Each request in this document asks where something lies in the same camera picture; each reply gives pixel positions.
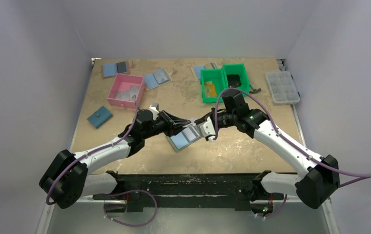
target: transparent plastic box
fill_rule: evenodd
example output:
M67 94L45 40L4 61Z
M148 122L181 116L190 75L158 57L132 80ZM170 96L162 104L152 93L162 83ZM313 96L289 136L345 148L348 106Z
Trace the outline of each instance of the transparent plastic box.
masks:
M266 82L274 104L295 104L301 100L290 72L268 72L266 73Z

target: green plastic container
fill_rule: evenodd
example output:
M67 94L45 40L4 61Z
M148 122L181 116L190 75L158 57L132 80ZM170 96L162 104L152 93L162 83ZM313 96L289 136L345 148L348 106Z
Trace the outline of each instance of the green plastic container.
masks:
M246 92L249 92L250 90L250 82L249 78L247 77L247 72L245 65L240 64L224 64L222 68L225 72L225 79L227 82L227 75L239 75L240 76L240 82L242 85L238 86L237 88Z
M201 70L201 85L203 88L202 97L203 103L215 103L217 101L218 95L228 87L226 75L223 69L210 69L210 70ZM204 83L207 81L213 82L216 90L216 97L206 97L206 88Z

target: tabletop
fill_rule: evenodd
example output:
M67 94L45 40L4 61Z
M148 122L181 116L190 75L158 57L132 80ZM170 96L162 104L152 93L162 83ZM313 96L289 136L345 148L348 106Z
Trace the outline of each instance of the tabletop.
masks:
M103 78L102 65L125 61L126 59L97 59L92 70L89 86L83 101L81 114L75 130L72 151L85 151L109 142L132 122L134 110L109 105L106 97L114 78ZM279 71L275 58L159 58L129 59L131 75L144 76L158 69L166 68L174 73L172 82L145 91L140 108L147 109L152 103L159 103L160 110L181 118L200 118L207 114L213 104L202 102L201 84L195 79L191 67L216 62L222 64L244 63L248 78L255 88L262 91L253 94L268 109L277 125L299 141L295 117L289 105L273 105L266 84L266 72ZM260 108L245 97L251 109ZM87 118L105 106L113 117L100 128L94 128ZM198 173L255 173L264 170L294 172L275 152L266 145L240 133L235 127L221 129L215 142L204 139L175 152L164 134L151 137L135 155L112 162L97 170L120 174L198 174Z

